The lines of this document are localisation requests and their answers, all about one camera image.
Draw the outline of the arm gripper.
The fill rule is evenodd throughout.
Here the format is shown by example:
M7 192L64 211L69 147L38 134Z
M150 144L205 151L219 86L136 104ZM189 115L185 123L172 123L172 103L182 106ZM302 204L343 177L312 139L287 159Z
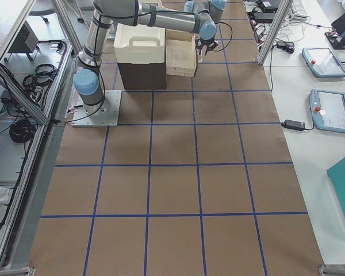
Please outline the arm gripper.
M209 51L214 51L217 46L218 42L214 38L205 40L200 37L195 40L195 48L199 53L202 52L203 47L206 47L205 53L208 53Z

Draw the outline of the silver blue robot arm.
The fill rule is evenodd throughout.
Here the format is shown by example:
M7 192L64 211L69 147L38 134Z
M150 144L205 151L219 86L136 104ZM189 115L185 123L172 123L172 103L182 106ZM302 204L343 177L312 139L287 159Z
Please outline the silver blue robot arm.
M114 51L128 90L165 89L166 77L193 77L198 55L217 47L217 26L225 1L187 1L183 10L160 1L94 1L86 43L78 53L73 85L85 117L111 110L103 89L102 54L113 26Z

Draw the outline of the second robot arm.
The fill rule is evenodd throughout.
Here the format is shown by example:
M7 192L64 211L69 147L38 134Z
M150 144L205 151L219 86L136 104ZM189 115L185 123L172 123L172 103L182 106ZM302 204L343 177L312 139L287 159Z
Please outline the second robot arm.
M208 13L213 22L218 24L221 21L226 5L226 0L186 1L183 11L191 13Z

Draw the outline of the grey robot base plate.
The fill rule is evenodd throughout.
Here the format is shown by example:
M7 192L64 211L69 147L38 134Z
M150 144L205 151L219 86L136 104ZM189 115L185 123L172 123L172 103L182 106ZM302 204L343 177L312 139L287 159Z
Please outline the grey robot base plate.
M106 90L106 98L102 105L87 106L78 96L74 109L71 125L74 127L116 127L118 125L118 117L121 103L121 90Z

